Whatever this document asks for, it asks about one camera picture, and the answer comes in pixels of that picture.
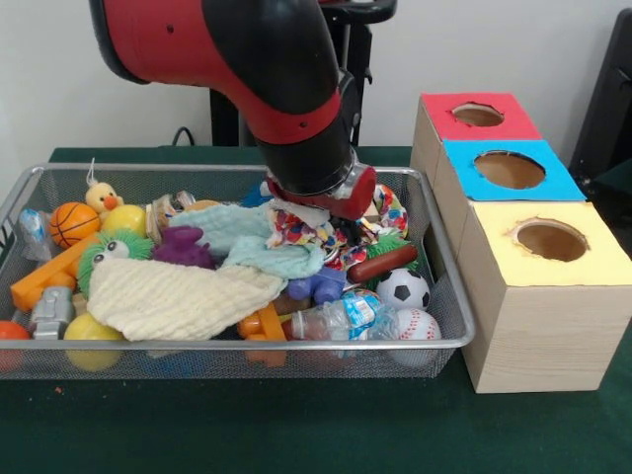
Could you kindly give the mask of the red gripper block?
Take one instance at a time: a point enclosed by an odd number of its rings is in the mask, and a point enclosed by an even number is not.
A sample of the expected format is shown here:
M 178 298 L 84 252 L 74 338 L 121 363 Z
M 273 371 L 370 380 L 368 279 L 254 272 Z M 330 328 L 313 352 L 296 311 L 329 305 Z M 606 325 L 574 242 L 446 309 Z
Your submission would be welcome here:
M 314 196 L 300 196 L 281 188 L 270 173 L 266 181 L 272 195 L 296 204 L 328 210 L 332 226 L 342 233 L 346 232 L 349 245 L 360 245 L 362 231 L 355 221 L 360 219 L 372 203 L 376 185 L 376 172 L 371 166 L 353 166 L 346 179 L 337 187 Z

